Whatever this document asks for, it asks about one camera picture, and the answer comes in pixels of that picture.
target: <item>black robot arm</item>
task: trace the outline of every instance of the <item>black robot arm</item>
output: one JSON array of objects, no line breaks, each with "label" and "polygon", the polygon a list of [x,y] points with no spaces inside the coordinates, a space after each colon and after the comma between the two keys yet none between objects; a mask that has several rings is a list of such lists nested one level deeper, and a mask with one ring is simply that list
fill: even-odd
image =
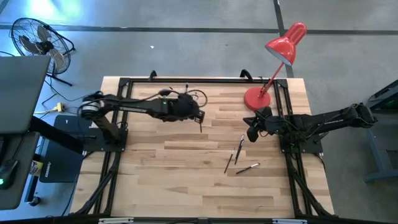
[{"label": "black robot arm", "polygon": [[[166,98],[171,92],[176,93],[178,97]],[[158,95],[163,97],[149,100]],[[117,142],[119,139],[118,127],[105,117],[111,111],[145,113],[153,118],[161,119],[163,122],[192,119],[196,123],[202,124],[205,117],[205,112],[200,110],[192,95],[173,90],[160,90],[158,94],[140,100],[96,92],[84,97],[79,110],[82,118],[94,121],[102,130],[104,139],[109,143]]]},{"label": "black robot arm", "polygon": [[257,140],[259,131],[265,131],[270,135],[284,135],[290,143],[295,144],[305,142],[314,135],[348,126],[370,128],[377,121],[370,109],[362,103],[314,116],[308,114],[273,116],[269,107],[256,111],[255,114],[255,117],[243,119],[250,126],[248,138],[252,142]]}]

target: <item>metal rod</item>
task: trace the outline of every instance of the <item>metal rod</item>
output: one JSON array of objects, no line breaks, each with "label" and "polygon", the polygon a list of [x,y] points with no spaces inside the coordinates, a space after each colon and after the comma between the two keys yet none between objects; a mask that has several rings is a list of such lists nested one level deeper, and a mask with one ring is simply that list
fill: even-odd
[{"label": "metal rod", "polygon": [[302,192],[304,195],[308,197],[308,200],[310,201],[311,205],[313,206],[313,209],[317,212],[319,216],[331,216],[329,212],[327,212],[322,205],[317,201],[315,196],[312,194],[311,190],[307,187],[306,183],[304,183],[303,179],[299,176],[297,171],[293,168],[293,178],[297,182],[298,186],[300,186]]},{"label": "metal rod", "polygon": [[280,69],[282,68],[282,66],[284,66],[284,63],[282,62],[279,65],[279,68],[276,70],[276,72],[274,73],[274,75],[271,77],[271,79],[269,80],[269,82],[265,85],[265,87],[261,90],[260,95],[258,96],[258,98],[262,98],[262,96],[268,91],[268,89],[271,87],[272,82],[274,81],[276,75],[278,75]]},{"label": "metal rod", "polygon": [[[275,90],[275,99],[276,99],[276,105],[278,109],[278,115],[283,118],[284,112],[282,110],[282,102],[280,100],[280,94],[279,94],[279,86],[277,82],[274,82],[274,90]],[[296,184],[293,179],[293,173],[291,167],[289,167],[289,160],[291,161],[292,158],[289,154],[285,153],[285,160],[286,160],[286,166],[287,166],[287,177],[289,178],[289,185],[290,185],[290,194],[292,195],[292,203],[293,203],[293,210],[294,214],[300,214],[301,210],[299,207],[299,198],[297,197],[297,190],[296,190]]]},{"label": "metal rod", "polygon": [[[132,86],[133,86],[133,82],[129,81],[128,86],[127,86],[126,98],[131,98]],[[127,115],[128,115],[128,112],[123,111],[122,121],[121,121],[121,129],[126,128]],[[115,158],[117,158],[120,161],[121,152],[116,152]],[[117,164],[117,166],[116,166],[116,173],[112,177],[111,185],[109,186],[108,201],[106,202],[106,207],[104,210],[105,213],[111,213],[111,211],[112,211],[114,191],[116,189],[116,181],[118,179],[118,170],[119,170],[119,164]]]},{"label": "metal rod", "polygon": [[115,157],[115,160],[113,161],[111,168],[109,168],[108,173],[104,176],[103,181],[101,181],[97,188],[94,190],[93,194],[91,195],[91,197],[87,200],[87,202],[82,206],[81,209],[79,209],[76,214],[88,214],[88,212],[90,212],[91,208],[93,207],[93,205],[95,204],[95,202],[97,201],[98,197],[103,193],[106,185],[108,184],[108,182],[111,180],[111,178],[113,177],[113,175],[115,175],[115,171],[116,171],[116,166],[120,161]]},{"label": "metal rod", "polygon": [[[123,87],[124,87],[124,85],[123,86],[119,85],[118,92],[116,93],[117,96],[121,96],[122,95]],[[112,123],[114,123],[114,124],[116,124],[116,122],[118,121],[118,113],[119,113],[118,111],[114,111],[113,112]],[[103,161],[103,165],[102,165],[102,168],[101,168],[101,176],[99,177],[99,182],[100,183],[104,179],[105,173],[108,171],[110,158],[111,158],[111,153],[110,152],[105,152],[104,161]],[[101,210],[102,196],[103,196],[103,194],[101,194],[98,197],[98,200],[95,202],[94,214],[99,213],[100,210]]]},{"label": "metal rod", "polygon": [[[286,80],[285,78],[277,78],[276,80]],[[162,78],[162,77],[154,77],[151,81],[148,80],[147,77],[143,78],[131,78],[132,82],[140,82],[140,83],[181,83],[181,82],[189,82],[189,83],[259,83],[266,84],[268,80],[261,81],[261,79],[253,79],[253,81],[248,80],[247,78]]]},{"label": "metal rod", "polygon": [[[289,94],[287,82],[286,82],[286,88],[284,88],[284,95],[285,95],[285,101],[286,101],[287,114],[292,115],[293,108],[292,108],[292,102],[290,100],[290,94]],[[304,165],[303,165],[303,159],[302,159],[301,153],[296,153],[295,156],[296,156],[298,174],[299,174],[299,176],[301,176],[304,184],[306,185],[307,181],[305,179]],[[303,198],[304,198],[305,213],[312,215],[311,204],[310,204],[307,196],[304,193],[303,193]]]},{"label": "metal rod", "polygon": [[60,78],[57,78],[55,75],[46,74],[46,76],[51,77],[51,78],[55,79],[56,81],[62,82],[63,84],[66,84],[68,86],[73,86],[71,83],[68,83],[67,81],[64,81],[64,80],[62,80]]}]

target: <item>pen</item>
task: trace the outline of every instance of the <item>pen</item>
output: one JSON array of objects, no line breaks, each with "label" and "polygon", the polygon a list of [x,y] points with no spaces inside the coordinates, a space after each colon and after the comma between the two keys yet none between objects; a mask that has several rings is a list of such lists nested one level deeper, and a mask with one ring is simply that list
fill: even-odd
[{"label": "pen", "polygon": [[246,170],[252,169],[253,167],[256,167],[256,166],[258,166],[258,165],[260,165],[260,163],[259,163],[259,162],[258,162],[258,163],[256,163],[256,164],[253,164],[253,165],[249,166],[248,168],[244,168],[244,169],[243,169],[243,170],[241,170],[241,171],[237,171],[237,173],[236,173],[236,174],[240,174],[240,173],[242,173],[242,172],[244,172],[244,171],[246,171]]},{"label": "pen", "polygon": [[235,149],[232,150],[231,156],[229,157],[229,161],[226,164],[226,167],[225,167],[225,170],[224,170],[224,174],[226,173],[226,170],[228,169],[229,163],[231,162],[231,159],[232,159],[232,157],[234,155],[234,151],[235,151]]},{"label": "pen", "polygon": [[238,161],[239,154],[241,153],[243,142],[244,142],[244,134],[242,134],[241,142],[239,143],[239,147],[238,147],[238,152],[236,153],[235,165],[236,165],[236,162]]}]

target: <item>wooden table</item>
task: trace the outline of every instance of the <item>wooden table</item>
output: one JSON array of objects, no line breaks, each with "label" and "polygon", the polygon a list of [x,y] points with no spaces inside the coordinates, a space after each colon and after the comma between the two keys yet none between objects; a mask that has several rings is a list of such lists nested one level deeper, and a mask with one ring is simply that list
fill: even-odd
[{"label": "wooden table", "polygon": [[[116,94],[119,78],[104,77],[101,90]],[[293,112],[310,114],[304,80],[291,78],[288,84]],[[144,98],[169,86],[182,91],[184,85],[135,83],[132,97]],[[238,163],[234,166],[232,162],[227,174],[223,173],[232,149],[246,134],[248,125],[242,118],[253,115],[243,104],[243,95],[252,86],[258,84],[191,83],[190,89],[201,89],[208,95],[208,104],[202,108],[206,112],[202,133],[193,121],[163,123],[146,114],[129,113],[129,137],[119,166],[112,216],[293,217],[286,164],[277,136],[259,137],[255,143],[246,138]],[[271,108],[277,114],[275,100]],[[84,160],[71,212],[81,208],[97,187],[103,156],[103,152],[96,152]],[[257,162],[259,167],[235,175]],[[333,213],[319,158],[303,154],[303,164],[308,187]],[[108,188],[104,192],[103,207]],[[300,191],[298,196],[304,211]]]}]

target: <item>concrete floor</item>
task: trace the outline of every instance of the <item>concrete floor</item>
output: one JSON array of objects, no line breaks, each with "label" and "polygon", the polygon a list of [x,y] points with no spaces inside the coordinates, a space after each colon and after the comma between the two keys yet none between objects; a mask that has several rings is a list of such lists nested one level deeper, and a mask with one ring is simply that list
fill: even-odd
[{"label": "concrete floor", "polygon": [[[304,21],[309,29],[397,30],[398,2],[393,0],[280,0],[288,28]],[[272,0],[9,0],[0,24],[34,17],[49,24],[112,27],[212,27],[276,29]],[[55,88],[73,99],[100,88],[105,75],[229,76],[243,68],[269,77],[278,61],[264,48],[277,34],[211,34],[154,32],[62,32],[77,51],[60,78],[69,88]],[[0,30],[0,50],[17,55],[8,30]],[[294,76],[305,79],[312,113],[337,110],[366,101],[397,78],[396,35],[308,35],[297,47]],[[285,70],[279,77],[286,77]],[[44,86],[39,102],[51,91]],[[48,102],[78,106],[55,97]],[[55,114],[44,118],[53,123]],[[363,175],[375,171],[364,130],[333,131],[322,141],[326,176],[337,215],[398,222],[398,179],[365,184]],[[0,220],[60,215],[72,184],[39,184],[43,203],[1,211]]]}]

